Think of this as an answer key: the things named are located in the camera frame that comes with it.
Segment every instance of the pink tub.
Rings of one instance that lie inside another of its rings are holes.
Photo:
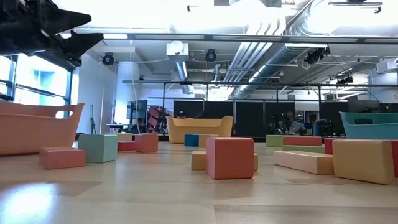
[[[84,103],[34,106],[0,101],[0,155],[38,153],[41,147],[72,146]],[[72,111],[57,119],[58,111]]]

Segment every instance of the foam block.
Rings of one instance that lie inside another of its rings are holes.
[[[137,134],[135,140],[137,152],[157,152],[159,148],[159,137],[156,134]]]
[[[314,152],[314,153],[325,153],[323,146],[283,146],[284,151],[302,151],[302,152]]]
[[[45,169],[63,169],[83,167],[85,152],[72,147],[43,147],[40,150],[39,162]]]
[[[199,146],[199,135],[198,134],[186,134],[184,137],[184,146],[198,147]]]
[[[275,165],[301,170],[318,175],[330,175],[333,170],[333,156],[302,151],[275,151]]]
[[[78,148],[86,152],[86,162],[103,163],[118,156],[118,136],[114,134],[82,134]]]
[[[284,145],[284,136],[281,135],[267,135],[268,147],[282,147]]]
[[[254,171],[257,171],[259,170],[259,156],[256,153],[254,153],[253,159],[254,159]]]
[[[394,180],[394,165],[390,141],[334,140],[336,177],[390,184]]]
[[[136,143],[134,141],[119,141],[118,151],[136,150]]]
[[[191,155],[191,170],[206,170],[206,152],[193,151]]]
[[[333,141],[336,139],[325,139],[325,154],[333,155]]]
[[[259,156],[254,153],[254,171],[259,169]],[[206,152],[193,151],[191,155],[191,170],[206,170]]]
[[[284,145],[322,146],[322,137],[320,137],[320,136],[284,136]]]
[[[118,136],[118,141],[132,141],[131,133],[105,133],[105,134],[115,134]]]
[[[394,164],[394,173],[398,177],[398,141],[391,141],[392,162]]]
[[[218,137],[218,134],[199,134],[199,147],[206,147],[206,139],[208,137]]]
[[[213,179],[242,179],[254,175],[251,138],[207,138],[206,172]]]

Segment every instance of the glass wall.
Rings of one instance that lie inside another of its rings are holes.
[[[0,93],[27,105],[70,104],[71,71],[37,56],[19,54],[12,59],[14,63],[0,57]]]

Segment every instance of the blue foam block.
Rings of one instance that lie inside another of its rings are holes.
[[[186,134],[184,139],[185,146],[198,147],[199,146],[199,135],[198,134]]]

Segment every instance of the white column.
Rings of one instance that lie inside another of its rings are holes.
[[[127,119],[127,104],[130,101],[136,100],[134,97],[134,89],[131,83],[122,83],[123,80],[134,81],[139,80],[139,65],[134,62],[119,62],[118,65],[118,78],[116,83],[116,106],[114,120],[117,123],[128,124]],[[138,96],[138,84],[135,84],[137,100]]]

